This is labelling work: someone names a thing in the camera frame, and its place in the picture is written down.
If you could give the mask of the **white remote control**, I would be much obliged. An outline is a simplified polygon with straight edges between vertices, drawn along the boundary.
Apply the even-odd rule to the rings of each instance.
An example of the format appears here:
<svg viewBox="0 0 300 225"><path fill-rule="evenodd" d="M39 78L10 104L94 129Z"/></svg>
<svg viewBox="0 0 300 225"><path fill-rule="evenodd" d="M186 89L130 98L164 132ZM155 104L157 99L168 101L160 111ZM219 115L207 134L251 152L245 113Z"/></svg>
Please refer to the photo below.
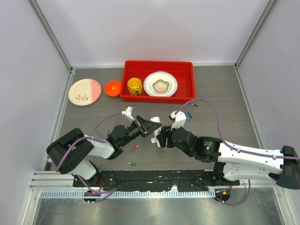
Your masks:
<svg viewBox="0 0 300 225"><path fill-rule="evenodd" d="M151 121L151 122L156 122L156 123L161 123L159 117L152 117L152 118L150 119L150 121ZM155 143L159 148L160 148L160 143L159 143L159 141L157 140L157 136L160 134L161 128L162 128L162 126L160 126L158 129L156 129L156 130L153 131L154 137L151 138L151 140L150 140L151 143Z"/></svg>

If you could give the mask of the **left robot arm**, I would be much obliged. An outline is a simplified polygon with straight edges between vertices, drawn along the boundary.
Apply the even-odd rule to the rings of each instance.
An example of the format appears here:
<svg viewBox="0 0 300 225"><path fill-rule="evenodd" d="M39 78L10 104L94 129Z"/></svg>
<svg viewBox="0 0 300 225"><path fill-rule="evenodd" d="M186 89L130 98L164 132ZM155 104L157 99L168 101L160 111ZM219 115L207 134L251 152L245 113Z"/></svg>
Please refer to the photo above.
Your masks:
<svg viewBox="0 0 300 225"><path fill-rule="evenodd" d="M95 187L100 181L99 171L85 159L87 156L115 159L122 153L123 146L139 136L156 135L161 127L159 117L145 120L137 115L128 127L116 125L105 140L88 136L81 129L74 128L51 143L46 153L60 174L73 173L89 187Z"/></svg>

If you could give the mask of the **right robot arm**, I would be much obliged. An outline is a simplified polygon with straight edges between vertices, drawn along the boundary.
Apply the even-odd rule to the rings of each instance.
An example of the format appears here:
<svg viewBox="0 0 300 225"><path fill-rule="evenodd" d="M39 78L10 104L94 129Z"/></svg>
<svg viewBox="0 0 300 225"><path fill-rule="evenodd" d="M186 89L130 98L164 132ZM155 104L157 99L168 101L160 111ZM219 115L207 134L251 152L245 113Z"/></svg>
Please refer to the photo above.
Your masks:
<svg viewBox="0 0 300 225"><path fill-rule="evenodd" d="M282 188L300 188L300 158L291 146L280 150L251 148L218 138L198 137L183 127L164 126L154 135L151 142L160 148L176 147L190 158L213 162L211 178L217 185L236 180L274 180Z"/></svg>

